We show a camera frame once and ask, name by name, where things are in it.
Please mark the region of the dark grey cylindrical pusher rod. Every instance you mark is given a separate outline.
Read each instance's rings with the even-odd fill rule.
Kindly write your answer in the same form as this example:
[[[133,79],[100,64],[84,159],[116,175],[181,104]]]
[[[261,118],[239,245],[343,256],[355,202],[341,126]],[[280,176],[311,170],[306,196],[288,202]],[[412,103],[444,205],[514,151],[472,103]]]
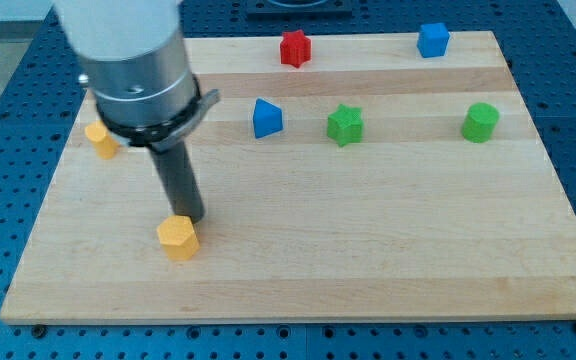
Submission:
[[[172,212],[189,217],[192,223],[201,221],[204,203],[185,143],[180,141],[164,150],[149,147],[149,153]]]

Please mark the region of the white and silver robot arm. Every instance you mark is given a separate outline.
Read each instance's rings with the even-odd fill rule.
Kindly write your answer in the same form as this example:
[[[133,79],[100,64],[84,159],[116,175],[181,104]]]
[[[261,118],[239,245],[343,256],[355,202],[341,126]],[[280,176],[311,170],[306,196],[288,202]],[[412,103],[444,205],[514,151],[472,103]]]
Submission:
[[[194,223],[205,208],[185,145],[215,105],[187,55],[178,0],[55,0],[83,71],[80,82],[121,144],[149,150],[176,215]]]

